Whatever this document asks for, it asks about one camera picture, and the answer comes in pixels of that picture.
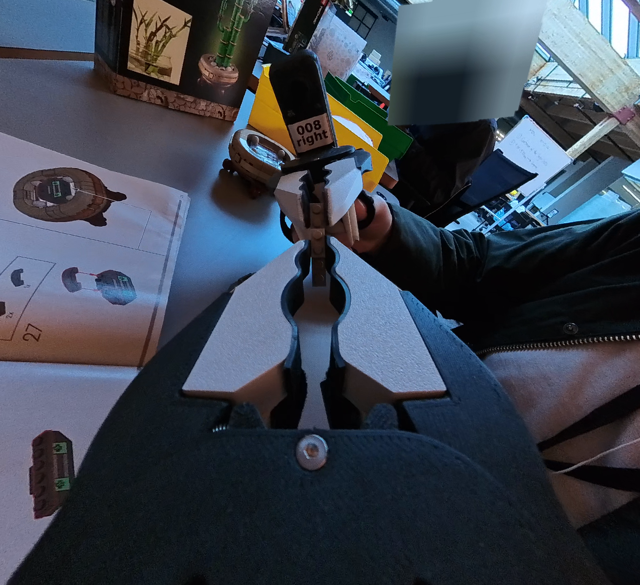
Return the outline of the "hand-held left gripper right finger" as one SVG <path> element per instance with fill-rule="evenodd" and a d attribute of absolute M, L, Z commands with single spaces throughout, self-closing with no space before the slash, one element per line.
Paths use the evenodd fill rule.
<path fill-rule="evenodd" d="M 446 397 L 401 290 L 335 238 L 327 239 L 327 256 L 338 313 L 321 383 L 330 428 L 357 429 L 378 404 Z"/>

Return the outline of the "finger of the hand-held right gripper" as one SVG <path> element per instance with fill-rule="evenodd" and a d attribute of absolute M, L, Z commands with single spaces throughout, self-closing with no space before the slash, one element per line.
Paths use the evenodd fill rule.
<path fill-rule="evenodd" d="M 328 232 L 344 232 L 348 240 L 358 240 L 355 200 L 363 187 L 362 173 L 355 164 L 328 164 L 324 198 Z"/>
<path fill-rule="evenodd" d="M 313 181 L 310 175 L 282 175 L 275 189 L 275 198 L 280 207 L 280 226 L 284 236 L 292 243 L 311 240 L 310 196 Z M 285 217 L 292 221 L 298 236 L 292 237 L 292 229 L 285 223 Z"/>

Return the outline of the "tan brick-built pot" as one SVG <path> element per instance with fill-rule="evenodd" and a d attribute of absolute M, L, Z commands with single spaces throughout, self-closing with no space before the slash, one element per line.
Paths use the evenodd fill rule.
<path fill-rule="evenodd" d="M 252 198 L 273 194 L 282 165 L 296 158 L 278 142 L 249 127 L 234 133 L 228 153 L 229 158 L 223 160 L 222 169 L 244 178 Z"/>

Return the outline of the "dark grey brick plate assembly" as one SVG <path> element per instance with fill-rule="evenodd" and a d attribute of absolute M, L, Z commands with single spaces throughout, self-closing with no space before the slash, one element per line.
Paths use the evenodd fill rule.
<path fill-rule="evenodd" d="M 308 242 L 312 286 L 326 286 L 326 218 L 323 203 L 309 204 Z"/>

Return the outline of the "adjoining grey desk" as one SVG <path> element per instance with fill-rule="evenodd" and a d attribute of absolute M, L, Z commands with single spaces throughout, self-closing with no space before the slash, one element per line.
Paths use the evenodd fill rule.
<path fill-rule="evenodd" d="M 1 58 L 93 61 L 95 3 L 1 0 Z"/>

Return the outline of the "person's right hand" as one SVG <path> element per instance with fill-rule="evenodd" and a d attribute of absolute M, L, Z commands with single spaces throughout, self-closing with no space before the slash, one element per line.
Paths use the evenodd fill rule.
<path fill-rule="evenodd" d="M 387 201 L 377 193 L 370 197 L 374 216 L 371 223 L 364 229 L 359 229 L 359 240 L 354 241 L 351 249 L 357 254 L 372 255 L 377 253 L 390 236 L 393 226 L 392 210 Z"/>

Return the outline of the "yellow parts bin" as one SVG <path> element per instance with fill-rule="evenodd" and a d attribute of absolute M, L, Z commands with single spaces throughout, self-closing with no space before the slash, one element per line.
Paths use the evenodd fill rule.
<path fill-rule="evenodd" d="M 262 74 L 248 124 L 292 151 L 294 146 L 269 81 L 270 67 L 270 64 L 262 66 Z M 340 146 L 351 145 L 356 149 L 365 149 L 371 153 L 372 171 L 364 174 L 363 183 L 364 188 L 372 192 L 380 182 L 388 164 L 388 157 L 378 150 L 382 134 L 334 97 L 328 96 L 328 100 L 338 144 Z"/>

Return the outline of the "white patterned sheet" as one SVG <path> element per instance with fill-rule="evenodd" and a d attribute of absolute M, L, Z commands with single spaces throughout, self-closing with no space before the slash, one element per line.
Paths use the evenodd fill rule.
<path fill-rule="evenodd" d="M 328 74 L 346 81 L 361 59 L 366 41 L 337 13 L 326 11 L 308 44 L 316 54 L 323 77 Z"/>

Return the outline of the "green parts bin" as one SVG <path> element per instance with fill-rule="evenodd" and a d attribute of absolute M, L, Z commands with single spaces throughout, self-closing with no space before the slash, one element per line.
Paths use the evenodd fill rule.
<path fill-rule="evenodd" d="M 387 113 L 364 94 L 357 92 L 339 77 L 328 73 L 324 79 L 327 93 L 342 103 L 374 130 L 381 133 L 378 150 L 389 160 L 402 158 L 413 139 L 397 126 L 389 125 Z"/>

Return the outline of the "black cardboard carton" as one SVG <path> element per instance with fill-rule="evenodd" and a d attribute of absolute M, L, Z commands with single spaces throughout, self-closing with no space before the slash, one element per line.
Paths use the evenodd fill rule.
<path fill-rule="evenodd" d="M 305 49 L 324 17 L 330 22 L 335 15 L 331 0 L 304 0 L 298 16 L 284 44 L 286 53 Z"/>

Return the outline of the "black chair back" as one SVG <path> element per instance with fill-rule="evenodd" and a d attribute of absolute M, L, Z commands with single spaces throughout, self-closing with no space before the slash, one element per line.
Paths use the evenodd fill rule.
<path fill-rule="evenodd" d="M 495 149 L 472 175 L 470 186 L 460 197 L 463 214 L 486 205 L 493 199 L 519 189 L 533 180 L 538 173 L 531 173 L 512 162 L 500 149 Z"/>

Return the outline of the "person in dark jacket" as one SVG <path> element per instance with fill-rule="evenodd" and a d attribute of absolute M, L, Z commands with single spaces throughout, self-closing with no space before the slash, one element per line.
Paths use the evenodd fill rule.
<path fill-rule="evenodd" d="M 615 584 L 639 583 L 639 334 L 476 350 L 545 457 L 571 523 Z"/>

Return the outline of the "open instruction booklet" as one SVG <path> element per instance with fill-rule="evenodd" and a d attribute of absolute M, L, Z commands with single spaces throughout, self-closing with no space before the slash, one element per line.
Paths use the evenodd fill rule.
<path fill-rule="evenodd" d="M 189 197 L 1 134 L 1 583 L 156 352 Z"/>

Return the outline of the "whiteboard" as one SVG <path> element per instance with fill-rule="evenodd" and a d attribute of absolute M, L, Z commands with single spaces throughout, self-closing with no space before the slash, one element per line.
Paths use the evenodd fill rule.
<path fill-rule="evenodd" d="M 552 176 L 572 161 L 529 116 L 524 116 L 495 147 L 516 165 L 538 174 L 520 187 L 526 196 L 544 187 Z"/>

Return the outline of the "black bamboo set box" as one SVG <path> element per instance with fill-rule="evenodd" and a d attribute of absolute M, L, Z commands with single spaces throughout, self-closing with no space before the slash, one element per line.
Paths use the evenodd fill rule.
<path fill-rule="evenodd" d="M 235 121 L 277 0 L 97 0 L 95 69 L 120 96 Z"/>

